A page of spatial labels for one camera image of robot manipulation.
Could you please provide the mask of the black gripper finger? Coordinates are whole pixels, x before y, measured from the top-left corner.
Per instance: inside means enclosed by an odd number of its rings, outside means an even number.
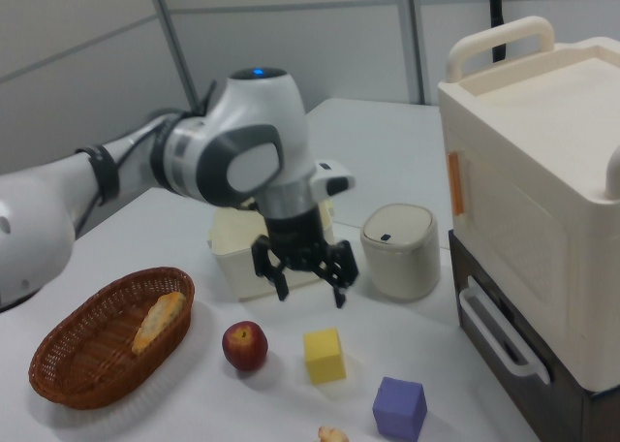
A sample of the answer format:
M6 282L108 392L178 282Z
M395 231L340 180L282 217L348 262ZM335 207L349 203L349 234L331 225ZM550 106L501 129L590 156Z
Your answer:
M265 278L274 288L279 300L285 300L289 295L289 286L284 274L286 267L282 262L274 265L270 254L271 243L267 236L259 236L251 246L255 274Z
M350 242L341 240L335 244L319 244L313 256L314 273L331 286L335 305L338 309L342 308L346 302L347 291L358 276L357 262Z

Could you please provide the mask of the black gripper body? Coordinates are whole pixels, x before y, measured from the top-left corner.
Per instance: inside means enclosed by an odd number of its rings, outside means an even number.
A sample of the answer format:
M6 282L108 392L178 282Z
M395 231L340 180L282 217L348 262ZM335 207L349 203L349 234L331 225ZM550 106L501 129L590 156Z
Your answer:
M266 218L265 224L272 253L279 262L292 270L313 270L314 250L326 242L317 205L293 218Z

